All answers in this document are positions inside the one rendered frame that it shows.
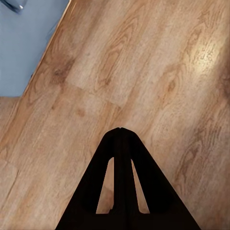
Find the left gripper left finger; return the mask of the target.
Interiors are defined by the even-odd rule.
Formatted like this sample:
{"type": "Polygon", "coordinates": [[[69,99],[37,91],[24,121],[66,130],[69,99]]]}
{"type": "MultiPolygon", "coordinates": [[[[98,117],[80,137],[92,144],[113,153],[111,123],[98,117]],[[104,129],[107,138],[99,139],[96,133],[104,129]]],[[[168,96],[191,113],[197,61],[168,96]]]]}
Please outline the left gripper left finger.
{"type": "Polygon", "coordinates": [[[103,136],[55,230],[128,230],[120,127],[103,136]],[[114,207],[96,214],[108,161],[114,157],[114,207]]]}

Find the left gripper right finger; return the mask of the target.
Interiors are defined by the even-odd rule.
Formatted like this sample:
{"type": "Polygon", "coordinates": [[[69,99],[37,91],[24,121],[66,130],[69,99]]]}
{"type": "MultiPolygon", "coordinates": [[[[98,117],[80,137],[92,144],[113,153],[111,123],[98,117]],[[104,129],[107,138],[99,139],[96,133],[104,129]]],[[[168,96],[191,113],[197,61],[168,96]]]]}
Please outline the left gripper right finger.
{"type": "Polygon", "coordinates": [[[138,135],[120,128],[128,230],[201,230],[138,135]],[[150,211],[141,213],[132,169],[150,211]]]}

